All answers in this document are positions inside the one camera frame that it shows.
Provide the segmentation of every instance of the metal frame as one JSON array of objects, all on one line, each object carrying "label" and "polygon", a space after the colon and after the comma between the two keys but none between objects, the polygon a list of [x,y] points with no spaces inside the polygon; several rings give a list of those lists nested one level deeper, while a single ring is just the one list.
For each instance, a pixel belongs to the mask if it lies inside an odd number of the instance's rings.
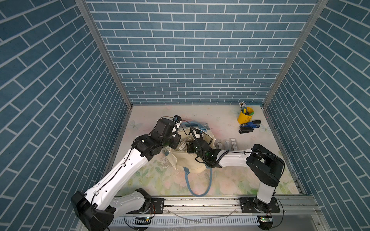
[{"label": "metal frame", "polygon": [[299,186],[299,189],[301,190],[301,193],[306,195],[306,190],[303,186],[303,184],[300,182],[300,179],[299,179],[299,176],[295,170],[295,168],[293,167],[292,165],[292,162],[288,156],[288,153],[287,153],[287,150],[286,148],[284,147],[283,145],[283,142],[281,141],[280,139],[280,136],[278,134],[278,131],[276,130],[275,126],[274,126],[274,123],[272,122],[271,120],[271,117],[270,117],[270,114],[268,113],[268,111],[266,111],[266,109],[264,107],[261,107],[262,108],[262,112],[267,120],[267,123],[269,124],[270,126],[270,129],[271,129],[271,132],[272,132],[272,135],[274,136],[275,140],[276,140],[276,143],[285,159],[285,163],[286,163],[286,166],[288,167],[290,173],[292,174],[292,178],[294,181],[297,182],[298,186]]},{"label": "metal frame", "polygon": [[126,102],[128,108],[131,109],[132,108],[132,103],[130,101],[130,98],[128,97],[128,95],[125,91],[125,88],[123,87],[123,84],[122,84],[122,81],[121,81],[121,79],[118,75],[117,69],[115,68],[115,66],[113,64],[111,56],[108,53],[107,47],[104,44],[104,41],[103,41],[103,39],[100,35],[99,29],[98,29],[98,27],[96,26],[96,24],[94,22],[93,16],[92,16],[92,14],[89,10],[89,7],[87,6],[86,1],[85,0],[75,0],[75,2],[77,4],[78,9],[81,12],[82,17],[84,18],[84,20],[86,22],[87,27],[89,28],[89,30],[91,32],[91,35],[92,35],[96,45],[98,46],[98,48],[100,50],[100,53],[101,53],[106,65],[107,65],[110,73],[112,74],[112,77],[113,77],[115,83],[117,84],[118,89],[120,90],[120,93],[121,93],[124,101]]},{"label": "metal frame", "polygon": [[108,159],[108,162],[107,162],[107,166],[105,167],[104,169],[104,172],[103,172],[103,177],[112,169],[113,167],[113,164],[114,164],[114,160],[116,158],[116,155],[117,155],[117,152],[118,152],[118,149],[120,147],[120,144],[121,144],[121,141],[122,141],[122,138],[123,138],[123,134],[125,133],[125,130],[126,130],[126,127],[127,127],[127,124],[128,124],[128,120],[130,119],[130,116],[131,116],[131,112],[132,112],[132,108],[129,108],[126,112],[126,115],[125,115],[125,119],[121,125],[121,128],[120,128],[120,131],[118,133],[118,136],[116,138],[116,141],[114,143],[114,146],[113,146],[113,149],[112,149],[112,152],[109,156],[109,159]]},{"label": "metal frame", "polygon": [[[156,216],[169,215],[169,211],[177,215],[225,215],[236,210],[232,215],[240,215],[242,213],[239,198],[244,196],[255,197],[255,195],[237,195],[237,196],[167,196],[164,198],[163,214]],[[317,205],[313,196],[303,195],[276,195],[284,207],[285,215],[317,215],[321,214],[320,208]],[[261,213],[244,213],[244,215],[261,215]]]},{"label": "metal frame", "polygon": [[326,6],[328,0],[318,0],[314,8],[312,9],[311,15],[308,18],[307,22],[305,23],[304,27],[302,28],[301,33],[299,34],[292,50],[290,51],[288,57],[286,58],[285,63],[283,64],[282,68],[278,76],[276,77],[275,82],[271,86],[270,91],[267,93],[265,100],[263,101],[263,106],[266,107],[272,97],[274,96],[276,90],[278,89],[279,85],[285,78],[286,73],[288,72],[289,68],[291,67],[294,59],[296,58],[298,52],[300,51],[302,45],[304,44],[305,40],[307,39],[308,35],[310,34],[313,26],[315,25],[316,21],[318,20],[321,12],[323,11],[324,7]]}]

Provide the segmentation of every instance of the blue bag strap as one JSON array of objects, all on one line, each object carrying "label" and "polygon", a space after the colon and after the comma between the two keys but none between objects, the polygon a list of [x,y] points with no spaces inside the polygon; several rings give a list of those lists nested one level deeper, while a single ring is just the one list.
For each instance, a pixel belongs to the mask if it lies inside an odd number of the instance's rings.
[{"label": "blue bag strap", "polygon": [[196,196],[196,197],[204,197],[205,195],[207,195],[207,193],[209,192],[210,188],[211,188],[211,184],[212,184],[212,168],[209,168],[207,166],[207,168],[211,171],[210,175],[209,175],[209,185],[208,185],[208,189],[203,193],[203,194],[195,194],[191,188],[190,188],[190,184],[189,184],[189,179],[188,179],[188,174],[190,173],[189,169],[184,167],[184,171],[185,171],[185,181],[186,181],[186,185],[188,186],[188,189],[190,191],[190,193],[193,195],[193,196]]}]

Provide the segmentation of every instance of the stapler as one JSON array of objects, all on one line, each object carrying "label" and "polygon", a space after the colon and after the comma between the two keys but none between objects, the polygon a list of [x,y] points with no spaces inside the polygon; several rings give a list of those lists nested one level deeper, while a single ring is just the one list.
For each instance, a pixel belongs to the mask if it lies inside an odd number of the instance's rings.
[{"label": "stapler", "polygon": [[254,128],[259,128],[260,124],[261,124],[261,121],[259,119],[248,122],[248,123],[243,123],[242,125],[240,125],[239,133],[243,134],[243,133],[252,132]]}]

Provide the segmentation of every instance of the wire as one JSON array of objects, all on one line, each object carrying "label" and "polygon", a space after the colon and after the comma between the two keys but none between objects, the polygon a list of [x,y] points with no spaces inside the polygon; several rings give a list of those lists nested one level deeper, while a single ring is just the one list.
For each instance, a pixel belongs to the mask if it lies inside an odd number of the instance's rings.
[{"label": "wire", "polygon": [[201,164],[204,164],[204,162],[200,162],[199,160],[197,160],[198,156],[195,158],[195,160],[198,162],[198,163],[201,163]]},{"label": "wire", "polygon": [[283,217],[281,218],[281,221],[280,221],[280,223],[279,223],[277,226],[271,227],[270,229],[278,227],[278,226],[283,222],[283,219],[284,219],[284,207],[283,207],[283,204],[281,203],[281,201],[280,201],[279,199],[277,199],[277,200],[279,201],[279,203],[280,203],[280,205],[281,205],[281,208],[283,209]]},{"label": "wire", "polygon": [[135,229],[134,227],[130,226],[127,222],[126,222],[126,219],[125,219],[125,215],[123,215],[123,220],[125,221],[125,224],[130,227],[131,229],[135,230],[135,231],[138,231],[139,229]]},{"label": "wire", "polygon": [[233,214],[235,211],[236,211],[236,209],[235,209],[234,211],[232,211],[231,213],[229,213],[228,215],[221,215],[221,216],[215,216],[215,217],[202,218],[202,221],[204,221],[204,220],[209,220],[209,219],[214,219],[214,218],[221,218],[221,217],[228,218],[228,217],[229,217],[231,214]]},{"label": "wire", "polygon": [[154,216],[155,216],[155,207],[154,207],[154,204],[152,204],[152,206],[153,206],[153,217],[151,219],[153,219]]},{"label": "wire", "polygon": [[182,127],[182,129],[183,129],[183,131],[184,131],[185,135],[189,136],[191,132],[189,132],[189,134],[186,134],[185,129],[184,129],[184,127],[182,126],[182,124],[180,124],[180,126]]},{"label": "wire", "polygon": [[128,153],[128,155],[127,155],[127,158],[125,159],[125,161],[123,162],[123,164],[125,164],[126,163],[126,161],[128,160],[128,158],[129,158],[129,156],[130,156],[130,154],[131,154],[131,151],[132,151],[132,148],[130,149],[130,152]]},{"label": "wire", "polygon": [[197,222],[197,223],[202,223],[201,221],[197,221],[197,220],[193,220],[193,219],[189,219],[189,218],[185,218],[185,217],[182,217],[182,216],[179,216],[177,215],[176,213],[172,212],[172,211],[169,211],[170,213],[172,213],[173,215],[179,217],[179,218],[182,218],[184,220],[188,220],[188,221],[193,221],[193,222]]},{"label": "wire", "polygon": [[121,165],[120,166],[120,168],[117,170],[117,172],[112,176],[112,178],[110,178],[109,179],[109,181],[107,181],[103,186],[101,186],[95,193],[94,193],[94,195],[92,196],[92,199],[91,199],[91,212],[92,212],[92,214],[93,214],[93,216],[95,217],[95,219],[96,220],[98,220],[101,224],[103,224],[104,225],[104,223],[101,221],[101,220],[99,220],[96,216],[95,216],[95,214],[94,214],[94,211],[93,211],[93,207],[92,207],[92,205],[93,205],[93,200],[94,200],[94,197],[95,197],[95,195],[96,195],[96,193],[97,192],[99,192],[106,184],[108,184],[116,175],[117,175],[117,173],[118,173],[118,171],[122,168],[123,166]]}]

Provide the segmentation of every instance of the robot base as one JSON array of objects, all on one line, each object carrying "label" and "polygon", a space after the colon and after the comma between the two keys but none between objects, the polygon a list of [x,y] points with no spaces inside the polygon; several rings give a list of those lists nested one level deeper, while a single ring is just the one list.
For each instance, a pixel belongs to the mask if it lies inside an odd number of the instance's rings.
[{"label": "robot base", "polygon": [[271,198],[269,204],[259,202],[257,197],[241,197],[240,205],[242,213],[267,213],[268,211],[271,213],[280,212],[279,204],[275,197]]}]

